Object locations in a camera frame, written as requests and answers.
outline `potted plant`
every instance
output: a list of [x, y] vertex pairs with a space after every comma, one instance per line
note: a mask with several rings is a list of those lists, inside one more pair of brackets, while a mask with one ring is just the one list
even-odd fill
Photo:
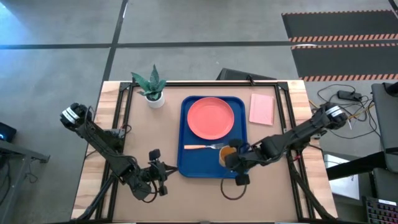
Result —
[[165, 98], [163, 94], [163, 88], [166, 86], [166, 80], [159, 80], [159, 74], [157, 73], [156, 66], [150, 74], [149, 80], [146, 80], [142, 76], [132, 72], [132, 77], [138, 82], [143, 91], [138, 93], [145, 96], [148, 105], [151, 108], [160, 108], [163, 106]]

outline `gray floor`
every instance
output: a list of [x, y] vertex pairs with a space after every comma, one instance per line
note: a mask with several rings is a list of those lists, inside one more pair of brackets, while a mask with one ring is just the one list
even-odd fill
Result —
[[[2, 0], [0, 45], [110, 43], [121, 3]], [[390, 8], [388, 0], [130, 0], [119, 42], [287, 40], [282, 12]], [[39, 181], [26, 181], [13, 223], [70, 218], [86, 142], [67, 131], [58, 116], [76, 101], [96, 106], [108, 53], [109, 49], [0, 50], [0, 121], [18, 129], [16, 144], [51, 154], [48, 164], [32, 166]], [[130, 80], [130, 72], [148, 75], [154, 63], [169, 80], [214, 80], [223, 67], [298, 79], [289, 47], [117, 49], [109, 79]], [[372, 82], [344, 83], [370, 96]], [[316, 92], [330, 84], [307, 83], [309, 97], [321, 103]], [[367, 123], [355, 123], [353, 130], [346, 126], [336, 133], [355, 136], [369, 129]], [[379, 150], [375, 134], [349, 141], [327, 134], [321, 145], [354, 156]]]

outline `wooden tabletop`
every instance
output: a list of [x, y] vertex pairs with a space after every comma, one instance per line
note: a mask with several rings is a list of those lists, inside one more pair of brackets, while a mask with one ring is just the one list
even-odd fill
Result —
[[[300, 124], [311, 117], [310, 105], [308, 103], [307, 92], [305, 91], [304, 82], [301, 80], [281, 80], [280, 82], [287, 82], [289, 84], [290, 97], [292, 100], [292, 106], [294, 116], [297, 124]], [[114, 111], [116, 107], [116, 99], [118, 97], [120, 82], [104, 82], [101, 95], [99, 98], [98, 107], [96, 110], [95, 123], [103, 129], [110, 129], [112, 127]], [[126, 96], [123, 98], [122, 109], [120, 120], [124, 116], [124, 105]], [[313, 145], [318, 146], [319, 142], [312, 140]], [[87, 153], [90, 153], [94, 149], [89, 146]], [[318, 149], [311, 147], [306, 148], [303, 151], [303, 158], [305, 162], [305, 168], [307, 171], [307, 177], [311, 191], [315, 194], [316, 198], [326, 208], [326, 210], [337, 217], [337, 212], [333, 197], [326, 174], [325, 165], [323, 163], [322, 152]], [[96, 194], [98, 193], [101, 185], [101, 179], [103, 176], [104, 159], [98, 154], [94, 153], [85, 160], [83, 164], [83, 170], [81, 173], [80, 183], [78, 192], [73, 207], [72, 218], [76, 218], [81, 215], [87, 206], [92, 202]], [[106, 202], [109, 200], [109, 193], [106, 196]], [[302, 201], [302, 207], [304, 214], [307, 214], [305, 206], [305, 197], [303, 193], [300, 194]], [[108, 203], [104, 204], [104, 213], [108, 210]]]

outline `wooden handle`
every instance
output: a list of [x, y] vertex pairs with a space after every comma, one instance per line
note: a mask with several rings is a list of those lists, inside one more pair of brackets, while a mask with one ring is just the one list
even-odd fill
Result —
[[184, 149], [203, 149], [205, 145], [184, 145]]

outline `orange striped tape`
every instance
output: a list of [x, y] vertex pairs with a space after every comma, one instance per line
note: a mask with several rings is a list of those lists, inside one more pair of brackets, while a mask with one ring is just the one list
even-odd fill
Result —
[[363, 34], [363, 35], [328, 35], [291, 37], [291, 42], [317, 42], [317, 41], [352, 41], [352, 40], [396, 40], [398, 34]]
[[356, 81], [356, 80], [398, 80], [398, 74], [375, 74], [375, 75], [314, 75], [299, 77], [305, 82], [327, 82], [327, 81]]
[[285, 12], [284, 15], [302, 15], [302, 14], [331, 14], [331, 13], [355, 13], [355, 12], [392, 12], [390, 9], [378, 9], [378, 10], [359, 10], [359, 11], [333, 11], [333, 12]]
[[398, 47], [398, 43], [391, 44], [339, 44], [339, 45], [314, 45], [314, 46], [291, 46], [291, 49], [324, 49], [324, 48], [350, 48], [350, 47]]

